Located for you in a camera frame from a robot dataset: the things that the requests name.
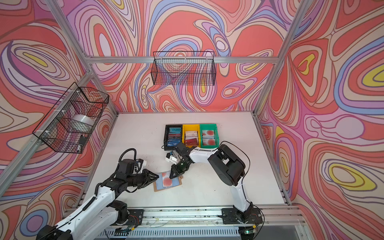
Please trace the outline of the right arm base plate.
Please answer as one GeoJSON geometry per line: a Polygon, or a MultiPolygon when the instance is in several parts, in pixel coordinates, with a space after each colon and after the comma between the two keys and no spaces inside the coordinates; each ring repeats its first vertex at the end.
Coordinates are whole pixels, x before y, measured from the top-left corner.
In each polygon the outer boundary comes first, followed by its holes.
{"type": "Polygon", "coordinates": [[[250,208],[245,212],[241,212],[236,208],[223,208],[222,214],[219,216],[225,225],[234,224],[253,224],[260,225],[264,222],[263,215],[259,209],[250,208]]]}

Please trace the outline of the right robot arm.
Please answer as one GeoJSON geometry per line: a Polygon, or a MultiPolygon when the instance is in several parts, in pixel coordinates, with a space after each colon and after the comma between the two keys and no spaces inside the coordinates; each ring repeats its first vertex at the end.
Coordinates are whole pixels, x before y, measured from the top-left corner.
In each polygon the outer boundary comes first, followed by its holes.
{"type": "Polygon", "coordinates": [[[216,149],[189,148],[183,143],[175,147],[179,161],[171,166],[170,178],[178,178],[189,170],[191,164],[210,164],[219,179],[231,188],[234,208],[244,214],[252,209],[243,188],[242,180],[246,176],[245,163],[227,146],[216,149]]]}

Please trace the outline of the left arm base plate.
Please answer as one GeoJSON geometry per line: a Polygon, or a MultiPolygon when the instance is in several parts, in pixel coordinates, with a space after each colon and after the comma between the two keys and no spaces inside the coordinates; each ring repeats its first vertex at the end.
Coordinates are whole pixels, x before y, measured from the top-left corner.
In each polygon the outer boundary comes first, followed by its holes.
{"type": "Polygon", "coordinates": [[[113,209],[112,220],[108,226],[129,226],[137,227],[143,222],[144,210],[143,209],[130,209],[117,211],[113,209]]]}

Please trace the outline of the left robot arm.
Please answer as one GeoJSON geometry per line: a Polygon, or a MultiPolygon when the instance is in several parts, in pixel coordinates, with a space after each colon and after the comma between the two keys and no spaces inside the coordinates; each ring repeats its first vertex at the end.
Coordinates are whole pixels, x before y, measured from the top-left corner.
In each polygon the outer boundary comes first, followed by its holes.
{"type": "Polygon", "coordinates": [[[113,224],[127,225],[130,219],[136,227],[140,221],[128,211],[128,206],[117,198],[129,187],[137,190],[155,182],[159,175],[145,169],[144,160],[122,160],[115,172],[97,184],[95,193],[77,210],[54,226],[46,225],[37,240],[93,240],[113,224]]]}

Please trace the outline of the tan leather card holder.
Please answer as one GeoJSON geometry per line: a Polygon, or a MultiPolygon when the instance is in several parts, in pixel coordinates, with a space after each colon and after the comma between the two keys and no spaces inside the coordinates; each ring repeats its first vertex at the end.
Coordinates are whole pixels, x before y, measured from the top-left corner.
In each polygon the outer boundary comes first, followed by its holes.
{"type": "Polygon", "coordinates": [[[171,179],[171,171],[157,173],[159,178],[154,182],[154,191],[159,192],[180,186],[182,184],[182,176],[171,179]]]}

